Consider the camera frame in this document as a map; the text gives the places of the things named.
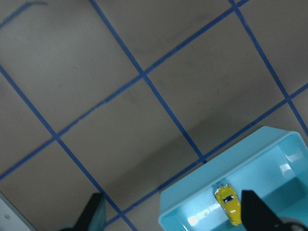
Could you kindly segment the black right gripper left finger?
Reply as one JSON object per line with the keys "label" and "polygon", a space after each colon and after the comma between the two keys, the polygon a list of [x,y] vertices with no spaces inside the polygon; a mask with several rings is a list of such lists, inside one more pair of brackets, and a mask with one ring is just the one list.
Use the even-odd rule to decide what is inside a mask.
{"label": "black right gripper left finger", "polygon": [[73,227],[62,231],[103,231],[106,226],[106,206],[103,193],[93,193]]}

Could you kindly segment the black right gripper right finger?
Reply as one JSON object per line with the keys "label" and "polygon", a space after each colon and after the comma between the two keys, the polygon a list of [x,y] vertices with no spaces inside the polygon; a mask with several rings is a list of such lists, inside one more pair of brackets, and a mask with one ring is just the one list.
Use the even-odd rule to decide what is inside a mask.
{"label": "black right gripper right finger", "polygon": [[288,231],[253,190],[242,190],[241,221],[247,231]]}

